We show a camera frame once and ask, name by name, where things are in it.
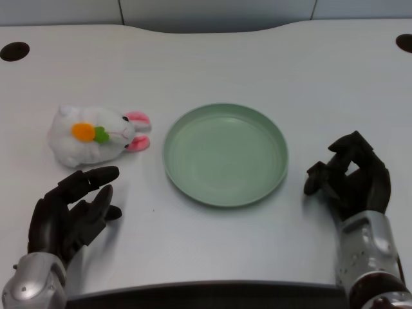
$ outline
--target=round dish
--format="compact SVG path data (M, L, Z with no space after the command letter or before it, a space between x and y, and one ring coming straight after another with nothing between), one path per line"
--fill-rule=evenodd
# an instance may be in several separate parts
M177 188L220 207L264 198L288 169L286 141L277 126L235 104L202 106L182 116L166 136L163 159Z

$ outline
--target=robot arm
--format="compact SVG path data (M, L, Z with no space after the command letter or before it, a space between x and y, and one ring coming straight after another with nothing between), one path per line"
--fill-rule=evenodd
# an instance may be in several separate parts
M122 211L110 205L113 188L105 186L91 203L68 204L99 189L119 175L117 167L77 171L37 202L29 229L28 254L23 256L2 294L5 309L64 309L66 267Z
M373 148L357 132L329 147L328 164L308 170L304 193L322 189L340 224L337 283L346 291L351 309L412 308L389 220L389 172ZM359 169L346 175L353 162Z

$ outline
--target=plush toy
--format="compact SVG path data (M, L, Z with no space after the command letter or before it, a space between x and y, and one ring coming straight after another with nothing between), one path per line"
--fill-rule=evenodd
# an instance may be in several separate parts
M48 133L50 148L59 162L69 167L111 160L123 150L149 147L149 117L134 111L121 114L98 106L61 106Z

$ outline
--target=white table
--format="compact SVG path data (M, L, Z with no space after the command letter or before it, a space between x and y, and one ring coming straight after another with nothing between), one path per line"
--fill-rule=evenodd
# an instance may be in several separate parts
M71 173L46 145L59 104L140 110L151 147L111 162L124 217L75 258L68 293L153 283L251 279L334 283L335 228L306 170L359 130L391 173L388 216L412 286L412 54L395 39L412 20L309 21L250 33L165 34L125 26L0 28L0 46L30 53L0 61L0 286L26 252L36 201ZM167 180L162 144L188 110L251 106L283 131L288 176L259 205L216 209Z

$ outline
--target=gray wall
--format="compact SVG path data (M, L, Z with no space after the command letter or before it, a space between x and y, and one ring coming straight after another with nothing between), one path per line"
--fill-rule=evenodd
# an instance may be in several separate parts
M161 32L242 32L311 18L412 18L412 0L0 0L0 26L124 22Z

